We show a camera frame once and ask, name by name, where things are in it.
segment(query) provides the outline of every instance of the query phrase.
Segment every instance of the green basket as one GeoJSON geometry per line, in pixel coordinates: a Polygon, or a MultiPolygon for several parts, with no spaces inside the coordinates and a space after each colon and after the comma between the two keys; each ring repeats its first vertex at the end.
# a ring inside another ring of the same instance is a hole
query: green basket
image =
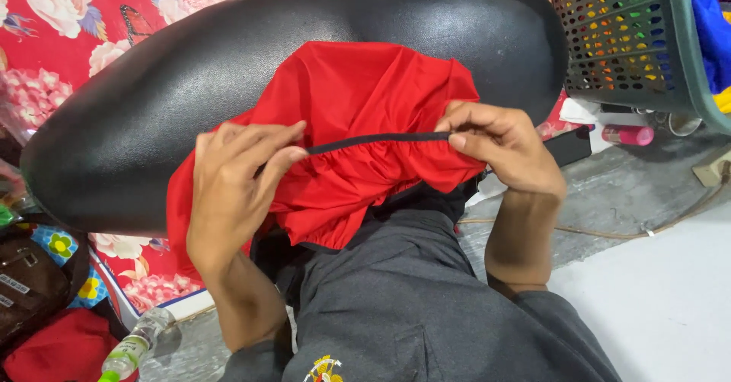
{"type": "Polygon", "coordinates": [[[731,134],[708,88],[691,0],[553,0],[571,97],[702,118],[731,134]]]}

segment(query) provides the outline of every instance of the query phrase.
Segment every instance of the water bottle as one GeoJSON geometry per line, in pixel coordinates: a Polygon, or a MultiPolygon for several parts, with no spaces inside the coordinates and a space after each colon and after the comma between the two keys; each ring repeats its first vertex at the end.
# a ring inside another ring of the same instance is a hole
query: water bottle
{"type": "Polygon", "coordinates": [[[142,358],[155,346],[160,332],[173,321],[172,314],[163,308],[152,308],[142,314],[132,332],[104,360],[99,382],[119,382],[132,375],[142,358]]]}

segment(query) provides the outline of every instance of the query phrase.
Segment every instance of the hand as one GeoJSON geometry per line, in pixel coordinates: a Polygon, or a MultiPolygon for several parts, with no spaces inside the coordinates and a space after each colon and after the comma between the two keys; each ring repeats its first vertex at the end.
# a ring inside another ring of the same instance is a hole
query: hand
{"type": "Polygon", "coordinates": [[[450,145],[489,166],[508,188],[563,199],[566,181],[522,110],[452,101],[435,132],[453,132],[450,145]]]}
{"type": "Polygon", "coordinates": [[[305,125],[225,123],[214,133],[198,135],[187,248],[201,275],[225,269],[259,229],[279,180],[307,156],[304,149],[289,146],[302,138],[305,125]]]}

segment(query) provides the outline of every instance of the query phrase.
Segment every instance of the fingernail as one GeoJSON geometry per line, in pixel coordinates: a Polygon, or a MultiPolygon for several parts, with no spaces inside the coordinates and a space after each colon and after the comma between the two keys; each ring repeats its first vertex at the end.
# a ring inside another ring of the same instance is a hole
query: fingernail
{"type": "Polygon", "coordinates": [[[455,149],[464,148],[464,144],[466,144],[466,143],[467,143],[467,138],[465,138],[461,134],[451,134],[450,135],[450,145],[454,146],[455,149]]]}
{"type": "Polygon", "coordinates": [[[289,153],[289,159],[292,161],[297,162],[298,160],[303,160],[307,157],[308,153],[306,150],[302,148],[293,149],[292,152],[289,153]]]}

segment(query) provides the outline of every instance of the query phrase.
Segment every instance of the electrical cord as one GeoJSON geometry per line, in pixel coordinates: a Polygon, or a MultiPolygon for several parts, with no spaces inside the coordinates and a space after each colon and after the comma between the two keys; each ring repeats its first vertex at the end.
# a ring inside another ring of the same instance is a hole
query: electrical cord
{"type": "MultiPolygon", "coordinates": [[[[716,188],[713,193],[708,195],[705,199],[700,200],[695,205],[691,206],[685,214],[682,214],[681,216],[673,219],[672,221],[666,223],[665,225],[662,225],[658,228],[652,229],[652,230],[646,230],[643,233],[635,233],[633,235],[625,235],[622,233],[608,233],[608,232],[600,232],[598,230],[590,230],[590,229],[579,229],[579,228],[572,228],[570,226],[556,226],[555,229],[562,230],[564,232],[571,232],[571,233],[580,233],[582,235],[591,235],[593,237],[600,237],[600,238],[609,238],[609,239],[637,239],[637,238],[646,238],[646,237],[652,237],[657,233],[663,232],[663,230],[672,228],[673,226],[679,224],[680,222],[695,216],[700,213],[703,209],[705,209],[709,203],[713,202],[714,199],[718,197],[718,195],[721,193],[721,191],[724,190],[724,188],[729,184],[731,181],[731,162],[725,161],[720,164],[721,166],[721,184],[716,188]]],[[[488,219],[461,219],[457,223],[493,223],[495,222],[495,218],[488,218],[488,219]]]]}

